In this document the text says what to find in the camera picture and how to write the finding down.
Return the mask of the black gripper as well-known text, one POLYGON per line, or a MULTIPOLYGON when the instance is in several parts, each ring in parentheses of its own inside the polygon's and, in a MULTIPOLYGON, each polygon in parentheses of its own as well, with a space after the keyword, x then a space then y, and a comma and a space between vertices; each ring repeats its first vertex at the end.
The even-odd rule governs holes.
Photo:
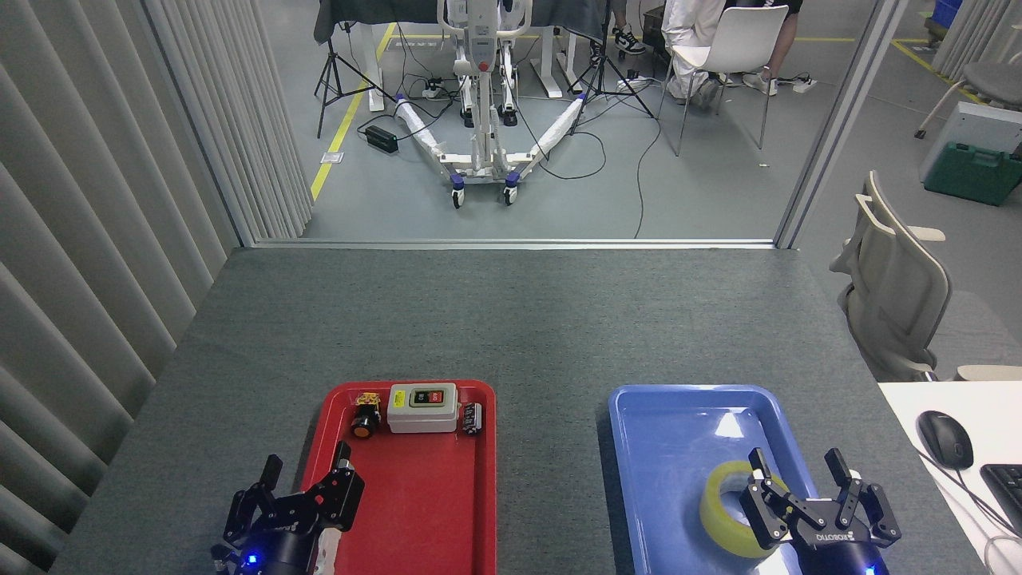
POLYGON ((803 574, 887 574, 879 545, 894 545, 901 527, 880 485, 866 484, 847 466, 840 449, 829 449, 825 462, 839 488, 836 502, 808 502, 825 520, 821 530, 808 521, 803 498, 781 487, 773 476, 763 449, 748 456, 752 475, 739 502, 762 549, 788 540, 803 574))
POLYGON ((214 545, 216 574, 307 574, 323 528, 353 528, 365 482, 351 465, 351 445, 339 442, 329 472, 307 488, 316 512, 276 512, 273 495, 283 467, 267 456, 260 478, 233 496, 225 545, 214 545), (253 521, 256 509, 262 516, 253 521))

